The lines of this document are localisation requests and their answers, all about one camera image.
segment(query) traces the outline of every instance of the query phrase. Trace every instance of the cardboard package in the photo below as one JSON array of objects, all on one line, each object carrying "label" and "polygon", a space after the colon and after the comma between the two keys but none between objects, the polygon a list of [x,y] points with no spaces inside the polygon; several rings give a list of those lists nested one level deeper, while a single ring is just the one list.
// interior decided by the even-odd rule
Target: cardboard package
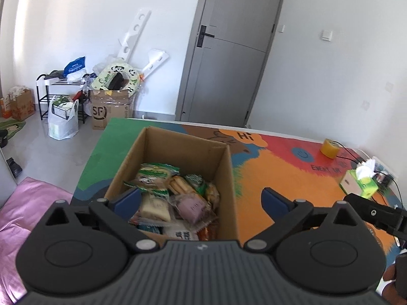
[{"label": "cardboard package", "polygon": [[379,189],[372,178],[362,178],[361,180],[358,180],[356,177],[356,170],[346,171],[339,185],[347,195],[354,193],[365,199],[371,198]]},{"label": "cardboard package", "polygon": [[92,90],[92,128],[104,130],[110,119],[131,118],[133,115],[133,99],[127,90]]},{"label": "cardboard package", "polygon": [[[133,180],[142,163],[170,164],[179,167],[181,175],[200,174],[205,180],[213,181],[221,199],[218,239],[239,239],[231,155],[227,144],[156,127],[144,128],[122,162],[105,197],[113,200],[125,192],[128,187],[123,182]],[[161,245],[169,239],[165,235],[143,233]]]},{"label": "cardboard package", "polygon": [[7,119],[11,117],[11,104],[10,98],[5,96],[0,99],[1,115],[3,118]]},{"label": "cardboard package", "polygon": [[11,115],[15,120],[25,120],[34,114],[34,101],[31,89],[24,89],[24,92],[14,99],[10,99]]}]

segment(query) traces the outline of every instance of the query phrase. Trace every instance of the floor mat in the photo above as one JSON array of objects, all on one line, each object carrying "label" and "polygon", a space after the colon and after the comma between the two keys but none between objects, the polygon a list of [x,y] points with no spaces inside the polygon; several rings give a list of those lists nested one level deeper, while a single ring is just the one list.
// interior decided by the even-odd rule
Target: floor mat
[{"label": "floor mat", "polygon": [[11,119],[0,123],[0,130],[9,131],[9,135],[7,135],[7,140],[9,140],[15,135],[15,133],[21,130],[25,124],[26,124],[25,121]]}]

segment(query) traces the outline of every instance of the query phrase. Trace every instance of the gray door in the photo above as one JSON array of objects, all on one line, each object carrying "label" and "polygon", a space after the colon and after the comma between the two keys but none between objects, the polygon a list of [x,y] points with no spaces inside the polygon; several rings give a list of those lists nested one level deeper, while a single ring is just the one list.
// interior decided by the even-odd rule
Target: gray door
[{"label": "gray door", "polygon": [[197,35],[181,121],[244,125],[279,6],[280,0],[206,0],[199,30],[204,25],[212,36]]}]

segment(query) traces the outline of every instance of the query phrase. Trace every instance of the blue gripper pad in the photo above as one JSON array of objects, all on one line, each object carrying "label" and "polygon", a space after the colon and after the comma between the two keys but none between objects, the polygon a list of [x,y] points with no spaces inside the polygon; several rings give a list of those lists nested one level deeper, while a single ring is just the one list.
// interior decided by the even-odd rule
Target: blue gripper pad
[{"label": "blue gripper pad", "polygon": [[274,222],[294,209],[292,201],[271,188],[264,188],[261,192],[261,206]]},{"label": "blue gripper pad", "polygon": [[109,203],[109,208],[123,220],[128,221],[138,210],[141,204],[141,191],[131,188],[120,197]]}]

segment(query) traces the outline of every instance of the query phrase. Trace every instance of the sf cardboard box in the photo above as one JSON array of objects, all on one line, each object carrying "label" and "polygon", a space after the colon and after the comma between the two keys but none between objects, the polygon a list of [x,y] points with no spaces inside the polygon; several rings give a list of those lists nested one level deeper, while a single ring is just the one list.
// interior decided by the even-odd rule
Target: sf cardboard box
[{"label": "sf cardboard box", "polygon": [[25,120],[34,114],[33,94],[30,89],[24,89],[24,92],[10,99],[11,115],[15,120]]},{"label": "sf cardboard box", "polygon": [[92,90],[92,128],[104,130],[111,118],[131,118],[133,99],[127,90]]},{"label": "sf cardboard box", "polygon": [[[227,144],[156,127],[143,128],[117,171],[105,197],[113,200],[128,189],[142,163],[166,163],[180,168],[181,175],[200,174],[213,181],[220,194],[218,239],[238,240],[235,189]],[[165,235],[144,232],[161,245]]]}]

